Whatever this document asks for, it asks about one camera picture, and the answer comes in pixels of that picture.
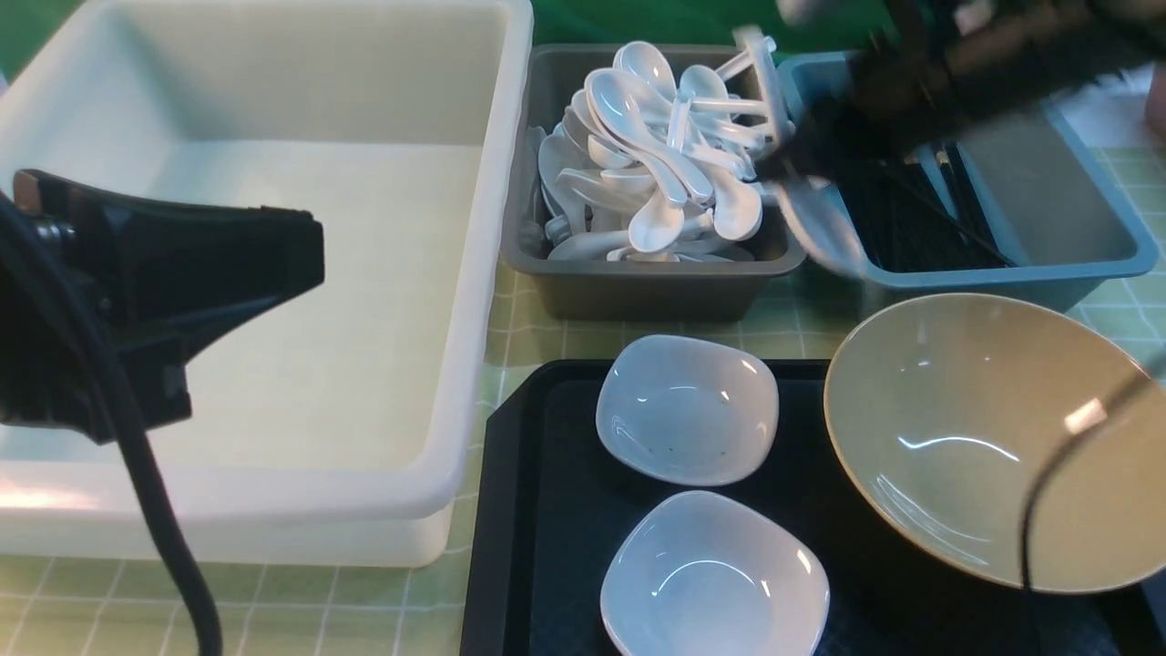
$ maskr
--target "white plastic bin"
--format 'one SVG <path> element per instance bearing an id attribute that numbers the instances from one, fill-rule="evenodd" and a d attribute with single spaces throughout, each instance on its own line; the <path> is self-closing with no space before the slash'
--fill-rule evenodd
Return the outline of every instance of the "white plastic bin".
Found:
<path id="1" fill-rule="evenodd" d="M 195 418 L 150 437 L 197 557 L 444 549 L 532 23 L 526 0 L 93 0 L 6 93 L 8 193 L 40 168 L 324 225 L 324 284 L 199 355 Z M 154 556 L 115 447 L 0 428 L 0 551 Z"/>

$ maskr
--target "large bowl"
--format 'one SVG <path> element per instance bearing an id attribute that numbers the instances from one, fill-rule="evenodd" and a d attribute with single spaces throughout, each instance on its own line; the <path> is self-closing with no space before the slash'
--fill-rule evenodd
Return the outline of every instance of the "large bowl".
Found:
<path id="1" fill-rule="evenodd" d="M 1020 586 L 1026 492 L 1067 425 L 1146 374 L 1052 310 L 984 294 L 904 301 L 864 320 L 826 380 L 838 460 L 872 507 L 928 553 Z M 1150 386 L 1047 488 L 1033 587 L 1086 593 L 1166 564 L 1166 394 Z"/>

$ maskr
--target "black cable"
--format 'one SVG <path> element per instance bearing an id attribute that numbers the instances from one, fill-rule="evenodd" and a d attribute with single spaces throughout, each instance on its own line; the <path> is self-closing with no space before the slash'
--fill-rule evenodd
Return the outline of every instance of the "black cable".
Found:
<path id="1" fill-rule="evenodd" d="M 218 609 L 198 570 L 166 493 L 136 400 L 97 317 L 56 256 L 0 193 L 0 261 L 12 262 L 14 280 L 29 292 L 90 378 L 97 409 L 118 442 L 142 517 L 194 625 L 199 656 L 222 656 Z"/>
<path id="2" fill-rule="evenodd" d="M 1037 480 L 1033 481 L 1032 487 L 1028 489 L 1028 496 L 1025 500 L 1024 515 L 1020 520 L 1020 586 L 1030 595 L 1031 605 L 1034 604 L 1035 591 L 1032 587 L 1032 519 L 1037 510 L 1037 505 L 1040 502 L 1040 498 L 1045 494 L 1048 488 L 1048 484 L 1052 482 L 1053 478 L 1056 477 L 1068 465 L 1069 460 L 1076 456 L 1076 453 L 1084 445 L 1093 442 L 1097 437 L 1100 430 L 1105 425 L 1111 417 L 1116 417 L 1118 414 L 1125 410 L 1139 394 L 1147 389 L 1152 389 L 1158 385 L 1157 380 L 1164 373 L 1166 373 L 1166 351 L 1159 352 L 1150 360 L 1149 364 L 1143 368 L 1145 376 L 1133 376 L 1126 381 L 1112 396 L 1102 402 L 1101 410 L 1105 414 L 1101 422 L 1097 422 L 1093 426 L 1089 426 L 1080 433 L 1075 433 L 1068 437 L 1053 456 L 1045 464 L 1045 467 L 1037 474 Z M 1040 654 L 1041 642 L 1040 642 L 1040 626 L 1038 618 L 1035 616 L 1035 611 L 1033 612 L 1033 628 L 1037 633 L 1037 654 Z"/>

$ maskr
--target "green grid mat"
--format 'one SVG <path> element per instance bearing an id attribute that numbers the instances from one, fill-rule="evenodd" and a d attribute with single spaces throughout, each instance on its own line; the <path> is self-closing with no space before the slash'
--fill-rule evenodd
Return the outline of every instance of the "green grid mat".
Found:
<path id="1" fill-rule="evenodd" d="M 1166 242 L 1166 151 L 1095 155 Z M 444 555 L 429 567 L 204 566 L 236 656 L 456 656 L 477 513 L 485 421 L 526 378 L 561 358 L 614 358 L 651 333 L 703 338 L 760 358 L 830 358 L 857 315 L 849 285 L 799 273 L 733 324 L 560 322 L 531 280 L 499 266 L 466 479 Z M 1069 311 L 1144 360 L 1166 336 L 1166 264 L 1102 284 Z M 194 655 L 177 593 L 157 563 L 0 557 L 0 648 L 19 656 Z"/>

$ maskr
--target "black tray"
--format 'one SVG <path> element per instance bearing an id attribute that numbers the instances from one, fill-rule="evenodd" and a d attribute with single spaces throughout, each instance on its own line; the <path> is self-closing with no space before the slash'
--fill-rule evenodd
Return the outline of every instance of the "black tray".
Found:
<path id="1" fill-rule="evenodd" d="M 915 549 L 851 487 L 822 418 L 827 362 L 770 362 L 781 417 L 749 479 L 717 488 L 798 536 L 826 567 L 830 613 L 819 656 L 1166 654 L 1166 574 L 1094 597 L 1025 594 Z M 616 655 L 599 588 L 635 524 L 682 488 L 619 464 L 595 409 L 611 362 L 534 375 L 486 426 L 462 656 Z"/>

